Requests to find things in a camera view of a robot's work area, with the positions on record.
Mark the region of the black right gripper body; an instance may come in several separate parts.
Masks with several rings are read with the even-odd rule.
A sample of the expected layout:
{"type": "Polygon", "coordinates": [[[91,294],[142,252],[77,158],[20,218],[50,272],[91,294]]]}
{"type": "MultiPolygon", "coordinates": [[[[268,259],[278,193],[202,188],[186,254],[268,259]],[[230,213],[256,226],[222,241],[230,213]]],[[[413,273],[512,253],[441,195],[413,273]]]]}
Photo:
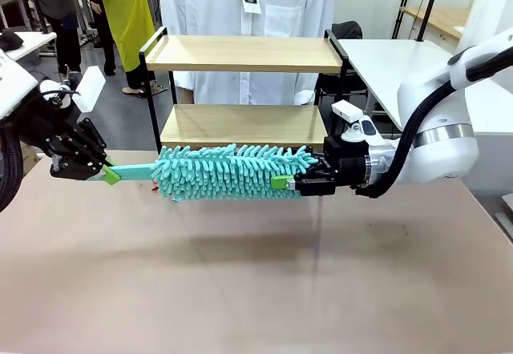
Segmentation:
{"type": "Polygon", "coordinates": [[[313,190],[298,191],[303,197],[334,195],[338,187],[356,186],[366,181],[369,145],[366,141],[351,143],[340,135],[324,139],[322,153],[325,163],[311,165],[301,177],[314,179],[317,185],[313,190]]]}

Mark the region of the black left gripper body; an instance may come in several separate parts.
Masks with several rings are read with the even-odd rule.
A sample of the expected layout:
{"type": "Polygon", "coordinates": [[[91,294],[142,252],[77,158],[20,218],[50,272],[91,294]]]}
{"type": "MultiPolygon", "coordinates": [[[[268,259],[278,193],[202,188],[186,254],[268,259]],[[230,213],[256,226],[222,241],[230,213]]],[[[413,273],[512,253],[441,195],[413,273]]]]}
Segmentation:
{"type": "Polygon", "coordinates": [[[55,178],[89,178],[87,166],[105,164],[95,144],[82,129],[80,109],[71,101],[61,107],[59,100],[31,93],[19,106],[19,138],[52,158],[50,174],[55,178]]]}

